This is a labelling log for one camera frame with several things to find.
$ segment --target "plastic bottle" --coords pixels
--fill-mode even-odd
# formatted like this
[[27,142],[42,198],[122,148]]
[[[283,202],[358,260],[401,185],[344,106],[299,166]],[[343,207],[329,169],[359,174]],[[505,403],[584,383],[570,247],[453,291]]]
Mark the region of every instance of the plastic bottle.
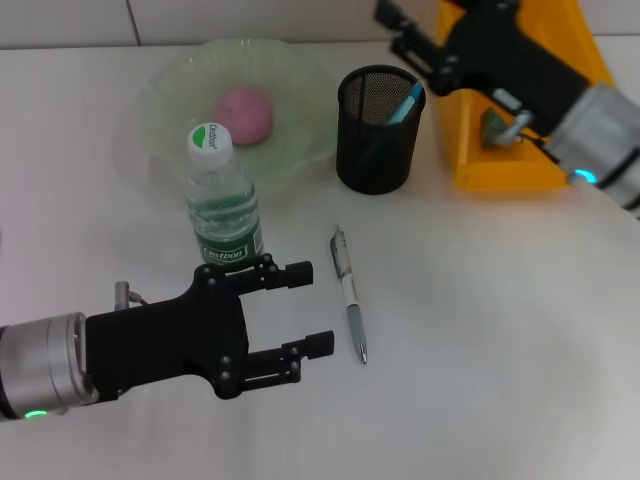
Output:
[[258,197],[234,160],[229,131],[217,123],[198,125],[188,145],[187,207],[203,260],[228,265],[260,255]]

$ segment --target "pen clip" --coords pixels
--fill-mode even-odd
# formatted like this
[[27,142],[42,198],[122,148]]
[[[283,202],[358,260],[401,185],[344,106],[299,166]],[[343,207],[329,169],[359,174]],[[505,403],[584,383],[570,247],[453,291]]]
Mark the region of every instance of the pen clip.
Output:
[[336,275],[338,276],[338,278],[342,278],[343,274],[342,274],[342,269],[340,268],[339,265],[339,261],[338,261],[338,249],[336,247],[336,236],[334,235],[331,238],[331,242],[329,242],[329,247],[331,248],[331,256],[333,257],[333,266],[336,268]]

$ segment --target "black mesh pen holder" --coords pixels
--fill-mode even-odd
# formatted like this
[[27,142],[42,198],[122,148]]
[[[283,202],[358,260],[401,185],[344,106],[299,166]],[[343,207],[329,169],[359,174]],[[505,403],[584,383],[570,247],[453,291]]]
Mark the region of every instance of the black mesh pen holder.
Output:
[[349,188],[382,195],[409,178],[426,103],[424,90],[401,122],[389,121],[417,81],[401,68],[371,65],[352,72],[340,84],[336,169]]

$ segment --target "bottle cap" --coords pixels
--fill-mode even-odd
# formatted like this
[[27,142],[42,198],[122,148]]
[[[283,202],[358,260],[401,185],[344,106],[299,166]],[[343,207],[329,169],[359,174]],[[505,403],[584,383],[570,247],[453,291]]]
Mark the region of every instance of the bottle cap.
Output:
[[233,158],[233,142],[229,130],[218,123],[198,125],[187,141],[196,169],[211,172],[224,167]]

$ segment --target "robotic arm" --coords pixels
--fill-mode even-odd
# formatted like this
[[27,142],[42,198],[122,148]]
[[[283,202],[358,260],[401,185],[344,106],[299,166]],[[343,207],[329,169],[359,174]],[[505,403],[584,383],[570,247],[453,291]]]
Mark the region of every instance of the robotic arm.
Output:
[[[620,206],[640,207],[640,108],[617,90],[589,81],[518,27],[519,0],[452,0],[466,10],[438,46],[387,0],[376,20],[394,32],[391,50],[436,95],[470,88],[514,116],[497,143],[525,128],[568,175],[576,172]],[[548,143],[542,138],[549,137]]]
[[222,399],[297,383],[303,357],[333,354],[333,332],[249,353],[239,296],[311,283],[311,263],[280,270],[267,254],[233,267],[203,265],[173,300],[1,327],[0,421],[66,413],[181,375],[204,378]]

